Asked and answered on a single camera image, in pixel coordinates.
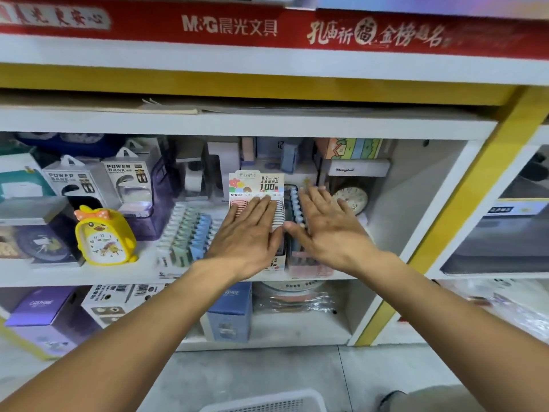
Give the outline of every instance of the blue box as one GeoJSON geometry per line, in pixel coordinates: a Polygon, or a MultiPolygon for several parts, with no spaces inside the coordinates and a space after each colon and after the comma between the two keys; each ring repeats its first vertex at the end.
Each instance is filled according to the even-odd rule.
{"type": "Polygon", "coordinates": [[[227,289],[207,313],[214,340],[247,343],[251,312],[251,282],[227,289]]]}

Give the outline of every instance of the purple box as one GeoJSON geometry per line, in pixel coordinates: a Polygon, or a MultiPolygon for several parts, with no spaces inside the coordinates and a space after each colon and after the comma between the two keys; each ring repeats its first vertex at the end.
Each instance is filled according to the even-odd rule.
{"type": "Polygon", "coordinates": [[[150,183],[153,192],[151,215],[148,217],[124,215],[137,241],[158,240],[174,207],[174,199],[172,197],[174,192],[162,159],[153,167],[150,173],[150,183]]]}
{"type": "Polygon", "coordinates": [[[37,289],[24,298],[4,325],[52,356],[62,356],[100,329],[80,307],[85,292],[75,286],[37,289]]]}

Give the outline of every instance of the right hand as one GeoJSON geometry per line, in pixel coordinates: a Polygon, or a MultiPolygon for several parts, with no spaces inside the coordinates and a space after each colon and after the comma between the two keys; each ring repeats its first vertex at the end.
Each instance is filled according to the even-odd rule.
{"type": "Polygon", "coordinates": [[[309,232],[291,221],[284,227],[320,263],[356,277],[381,254],[347,203],[336,203],[325,187],[301,188],[299,198],[309,232]]]}

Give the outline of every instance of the plastic basket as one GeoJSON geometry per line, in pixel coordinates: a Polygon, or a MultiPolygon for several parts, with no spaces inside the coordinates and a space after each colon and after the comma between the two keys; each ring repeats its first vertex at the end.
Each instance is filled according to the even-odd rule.
{"type": "Polygon", "coordinates": [[[326,412],[326,406],[316,390],[303,389],[216,403],[200,412],[326,412]]]}

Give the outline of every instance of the plastic packaging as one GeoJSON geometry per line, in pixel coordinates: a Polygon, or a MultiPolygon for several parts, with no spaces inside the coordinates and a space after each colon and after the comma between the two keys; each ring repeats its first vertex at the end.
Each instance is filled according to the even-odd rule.
{"type": "Polygon", "coordinates": [[[336,313],[347,296],[347,281],[255,282],[254,312],[336,313]]]}
{"type": "Polygon", "coordinates": [[[533,279],[442,280],[439,284],[549,343],[549,282],[533,279]]]}

